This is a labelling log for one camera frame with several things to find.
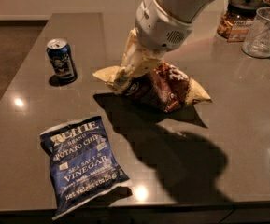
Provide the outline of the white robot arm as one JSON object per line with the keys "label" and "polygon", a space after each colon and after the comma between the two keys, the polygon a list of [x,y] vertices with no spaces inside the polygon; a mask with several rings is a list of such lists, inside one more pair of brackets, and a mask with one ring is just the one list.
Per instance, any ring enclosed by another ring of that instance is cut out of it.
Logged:
{"label": "white robot arm", "polygon": [[166,52],[178,49],[202,10],[215,0],[142,0],[128,35],[121,67],[108,83],[123,93],[134,78],[158,67]]}

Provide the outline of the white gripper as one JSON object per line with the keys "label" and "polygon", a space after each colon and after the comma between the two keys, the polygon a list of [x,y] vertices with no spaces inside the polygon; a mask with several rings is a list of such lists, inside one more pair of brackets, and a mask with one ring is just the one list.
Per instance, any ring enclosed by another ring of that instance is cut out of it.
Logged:
{"label": "white gripper", "polygon": [[[130,31],[126,41],[121,66],[114,74],[112,90],[122,94],[133,79],[159,67],[163,63],[162,50],[178,49],[191,32],[191,23],[173,18],[156,0],[142,0],[135,15],[135,29]],[[137,38],[147,49],[137,47]]]}

